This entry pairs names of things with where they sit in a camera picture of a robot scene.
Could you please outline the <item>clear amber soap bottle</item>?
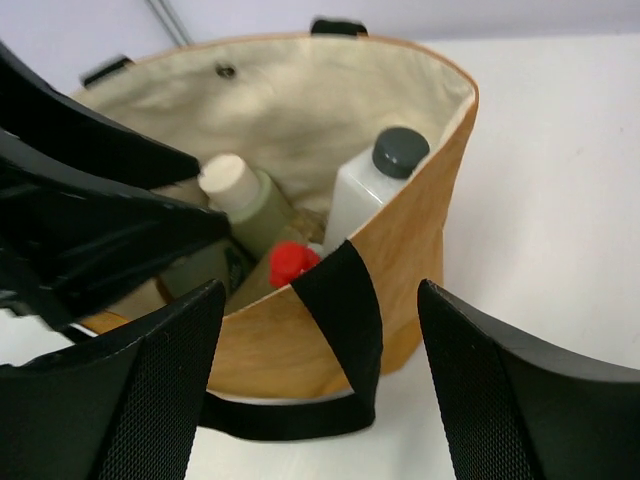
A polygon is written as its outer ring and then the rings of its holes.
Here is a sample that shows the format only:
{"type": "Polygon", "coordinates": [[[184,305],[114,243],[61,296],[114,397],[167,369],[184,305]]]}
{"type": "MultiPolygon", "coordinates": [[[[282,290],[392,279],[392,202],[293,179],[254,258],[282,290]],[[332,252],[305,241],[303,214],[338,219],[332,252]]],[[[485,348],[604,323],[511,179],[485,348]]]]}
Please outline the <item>clear amber soap bottle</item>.
{"type": "Polygon", "coordinates": [[[321,244],[325,236],[326,215],[302,208],[296,211],[290,225],[306,241],[321,244]]]}

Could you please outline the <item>clear square bottle grey cap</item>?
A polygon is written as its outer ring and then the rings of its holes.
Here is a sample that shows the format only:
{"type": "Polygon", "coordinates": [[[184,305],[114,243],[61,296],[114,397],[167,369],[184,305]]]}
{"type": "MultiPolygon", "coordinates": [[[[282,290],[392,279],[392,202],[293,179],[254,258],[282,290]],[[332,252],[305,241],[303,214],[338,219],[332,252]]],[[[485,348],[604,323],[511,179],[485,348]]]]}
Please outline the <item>clear square bottle grey cap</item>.
{"type": "Polygon", "coordinates": [[[381,131],[375,142],[336,175],[323,252],[329,254],[365,225],[407,183],[429,155],[430,144],[407,127],[381,131]]]}

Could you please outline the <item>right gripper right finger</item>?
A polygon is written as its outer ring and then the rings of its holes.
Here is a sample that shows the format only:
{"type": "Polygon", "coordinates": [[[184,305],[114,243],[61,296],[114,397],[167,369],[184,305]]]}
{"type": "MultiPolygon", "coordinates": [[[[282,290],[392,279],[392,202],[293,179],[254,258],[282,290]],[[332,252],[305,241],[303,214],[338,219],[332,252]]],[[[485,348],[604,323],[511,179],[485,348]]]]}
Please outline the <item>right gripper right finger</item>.
{"type": "Polygon", "coordinates": [[[429,280],[418,311],[456,478],[638,478],[638,370],[553,345],[429,280]]]}

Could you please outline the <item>olive bottle white cap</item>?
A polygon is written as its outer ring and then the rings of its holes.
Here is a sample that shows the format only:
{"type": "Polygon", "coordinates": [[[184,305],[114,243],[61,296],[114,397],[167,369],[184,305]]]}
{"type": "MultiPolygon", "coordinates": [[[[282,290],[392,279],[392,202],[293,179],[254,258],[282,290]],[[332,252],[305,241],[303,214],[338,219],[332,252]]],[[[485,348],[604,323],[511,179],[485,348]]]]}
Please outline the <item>olive bottle white cap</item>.
{"type": "Polygon", "coordinates": [[[197,178],[209,207],[227,215],[232,234],[259,258],[266,255],[295,210],[274,181],[253,170],[236,154],[221,154],[201,168],[197,178]]]}

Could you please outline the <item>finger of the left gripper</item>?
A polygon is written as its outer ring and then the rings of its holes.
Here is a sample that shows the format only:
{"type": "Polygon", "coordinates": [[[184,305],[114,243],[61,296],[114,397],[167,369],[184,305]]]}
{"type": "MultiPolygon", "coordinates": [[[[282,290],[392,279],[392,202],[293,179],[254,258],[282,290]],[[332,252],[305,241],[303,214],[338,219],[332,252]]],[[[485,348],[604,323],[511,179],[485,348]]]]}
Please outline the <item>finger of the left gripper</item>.
{"type": "Polygon", "coordinates": [[[228,235],[226,216],[96,177],[1,136],[1,305],[54,330],[228,235]]]}
{"type": "Polygon", "coordinates": [[[58,92],[1,47],[1,129],[77,170],[153,190],[194,178],[198,160],[58,92]]]}

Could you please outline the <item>yellow dish soap red cap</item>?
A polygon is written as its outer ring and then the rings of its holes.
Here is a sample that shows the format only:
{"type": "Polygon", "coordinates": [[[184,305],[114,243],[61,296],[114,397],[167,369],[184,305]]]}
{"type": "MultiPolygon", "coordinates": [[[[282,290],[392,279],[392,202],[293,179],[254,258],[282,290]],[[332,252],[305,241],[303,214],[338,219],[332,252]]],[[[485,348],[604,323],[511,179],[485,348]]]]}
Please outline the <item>yellow dish soap red cap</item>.
{"type": "Polygon", "coordinates": [[[227,312],[238,311],[290,284],[320,262],[320,256],[308,245],[294,241],[279,242],[227,302],[227,312]]]}

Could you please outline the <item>grey pump bottle beige cap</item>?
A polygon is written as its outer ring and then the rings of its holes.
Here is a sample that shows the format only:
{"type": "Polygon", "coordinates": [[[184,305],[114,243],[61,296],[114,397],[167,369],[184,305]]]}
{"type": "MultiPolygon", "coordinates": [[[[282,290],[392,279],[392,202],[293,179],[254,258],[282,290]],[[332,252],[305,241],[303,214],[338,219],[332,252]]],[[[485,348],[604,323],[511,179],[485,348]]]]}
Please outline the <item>grey pump bottle beige cap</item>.
{"type": "Polygon", "coordinates": [[[253,260],[233,241],[222,239],[182,257],[161,275],[168,293],[178,298],[212,279],[220,280],[230,297],[254,268],[253,260]]]}

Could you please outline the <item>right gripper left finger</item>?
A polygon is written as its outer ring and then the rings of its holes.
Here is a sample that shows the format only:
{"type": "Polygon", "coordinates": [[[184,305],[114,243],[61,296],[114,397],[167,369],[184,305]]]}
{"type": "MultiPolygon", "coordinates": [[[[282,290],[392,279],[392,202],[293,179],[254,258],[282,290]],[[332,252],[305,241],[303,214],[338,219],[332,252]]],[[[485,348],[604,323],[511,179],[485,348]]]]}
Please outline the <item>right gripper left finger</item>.
{"type": "Polygon", "coordinates": [[[210,281],[106,334],[2,366],[2,478],[184,478],[224,299],[210,281]]]}

